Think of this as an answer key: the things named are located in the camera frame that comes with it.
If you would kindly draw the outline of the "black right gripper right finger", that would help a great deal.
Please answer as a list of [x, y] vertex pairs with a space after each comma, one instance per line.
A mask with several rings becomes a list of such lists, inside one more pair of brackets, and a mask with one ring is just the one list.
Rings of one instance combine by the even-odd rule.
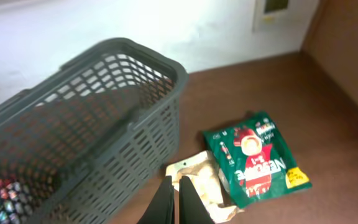
[[188, 176], [180, 179], [179, 221], [180, 224], [214, 224]]

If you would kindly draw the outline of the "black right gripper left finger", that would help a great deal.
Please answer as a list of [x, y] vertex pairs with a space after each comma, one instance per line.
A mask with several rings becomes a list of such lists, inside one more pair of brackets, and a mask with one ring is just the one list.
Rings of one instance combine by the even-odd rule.
[[175, 202], [172, 177], [166, 176], [137, 224], [173, 224]]

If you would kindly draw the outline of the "beige paper pouch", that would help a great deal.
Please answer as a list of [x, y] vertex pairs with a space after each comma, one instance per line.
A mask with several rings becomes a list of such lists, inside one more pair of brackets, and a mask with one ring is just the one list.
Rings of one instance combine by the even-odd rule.
[[242, 213], [243, 209], [234, 205], [221, 189], [219, 172], [220, 168], [211, 151], [202, 151], [170, 164], [165, 170], [165, 174], [172, 177], [173, 188], [177, 191], [180, 189], [180, 179], [183, 176], [189, 177], [212, 220], [224, 223]]

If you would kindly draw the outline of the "green Nescafe coffee bag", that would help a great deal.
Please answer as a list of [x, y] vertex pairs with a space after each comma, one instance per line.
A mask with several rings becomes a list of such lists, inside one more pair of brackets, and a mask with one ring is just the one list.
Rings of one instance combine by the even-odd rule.
[[245, 208], [311, 188], [273, 119], [264, 111], [215, 131], [203, 131], [231, 200]]

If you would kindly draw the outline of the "grey plastic basket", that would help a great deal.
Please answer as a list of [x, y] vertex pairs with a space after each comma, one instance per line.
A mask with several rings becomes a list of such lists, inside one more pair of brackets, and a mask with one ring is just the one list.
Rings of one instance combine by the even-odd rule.
[[107, 223], [178, 150], [178, 62], [102, 41], [0, 104], [0, 223]]

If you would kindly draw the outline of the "white wall device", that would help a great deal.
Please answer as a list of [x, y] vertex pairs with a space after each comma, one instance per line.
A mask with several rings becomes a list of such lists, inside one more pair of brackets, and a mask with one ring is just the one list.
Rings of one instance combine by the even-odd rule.
[[291, 14], [290, 0], [256, 0], [253, 32], [288, 26], [295, 19]]

